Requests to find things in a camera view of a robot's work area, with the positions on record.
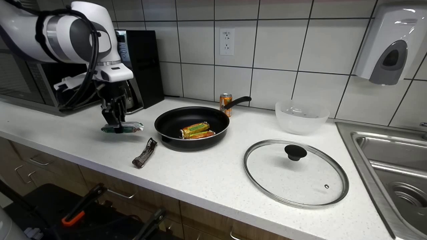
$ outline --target countertop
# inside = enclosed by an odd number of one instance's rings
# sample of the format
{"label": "countertop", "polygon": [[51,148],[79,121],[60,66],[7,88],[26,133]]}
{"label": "countertop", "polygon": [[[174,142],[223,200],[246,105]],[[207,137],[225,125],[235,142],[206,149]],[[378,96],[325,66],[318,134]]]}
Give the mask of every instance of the countertop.
{"label": "countertop", "polygon": [[[391,238],[333,121],[313,134],[297,136],[279,129],[274,110],[235,106],[218,145],[171,150],[161,142],[154,121],[186,105],[217,108],[214,102],[166,98],[127,116],[143,122],[143,132],[115,134],[100,130],[106,121],[99,105],[60,117],[0,101],[0,136],[291,238]],[[136,169],[131,161],[150,137],[159,145]],[[247,177],[243,154],[267,138],[309,144],[330,154],[349,176],[349,194],[321,209],[295,208],[266,196]]]}

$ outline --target glass lid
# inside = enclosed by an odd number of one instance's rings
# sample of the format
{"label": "glass lid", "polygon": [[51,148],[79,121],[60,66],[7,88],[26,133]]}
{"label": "glass lid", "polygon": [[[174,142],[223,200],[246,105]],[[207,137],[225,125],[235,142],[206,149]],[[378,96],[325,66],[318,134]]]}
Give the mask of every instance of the glass lid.
{"label": "glass lid", "polygon": [[349,192],[342,166],[310,145],[259,141],[246,152],[245,166],[258,188],[290,205],[318,208],[341,201]]}

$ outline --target sink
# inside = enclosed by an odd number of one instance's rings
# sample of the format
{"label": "sink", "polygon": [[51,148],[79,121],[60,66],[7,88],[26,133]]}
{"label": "sink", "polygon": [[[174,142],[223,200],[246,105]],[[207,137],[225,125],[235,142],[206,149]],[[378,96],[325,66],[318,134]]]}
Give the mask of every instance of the sink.
{"label": "sink", "polygon": [[427,141],[422,133],[337,122],[394,238],[427,238]]}

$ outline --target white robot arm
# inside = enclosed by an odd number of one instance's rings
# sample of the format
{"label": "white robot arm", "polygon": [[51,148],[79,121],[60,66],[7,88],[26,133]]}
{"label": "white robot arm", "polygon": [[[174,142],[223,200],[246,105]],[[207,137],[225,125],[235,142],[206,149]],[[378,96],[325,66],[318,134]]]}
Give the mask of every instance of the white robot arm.
{"label": "white robot arm", "polygon": [[84,62],[88,73],[82,92],[63,109],[76,104],[91,81],[103,84],[103,116],[122,132],[126,114],[127,80],[134,77],[118,53],[118,40],[106,8],[74,1],[71,9],[36,12],[15,0],[0,0],[0,36],[10,49],[30,61]]}

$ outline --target clear plastic container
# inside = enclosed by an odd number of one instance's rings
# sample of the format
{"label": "clear plastic container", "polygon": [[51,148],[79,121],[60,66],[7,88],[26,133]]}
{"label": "clear plastic container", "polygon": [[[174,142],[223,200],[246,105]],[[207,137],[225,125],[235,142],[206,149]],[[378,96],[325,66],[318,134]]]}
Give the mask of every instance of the clear plastic container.
{"label": "clear plastic container", "polygon": [[275,105],[279,126],[294,134],[309,134],[326,122],[330,112],[321,105],[307,105],[291,100]]}

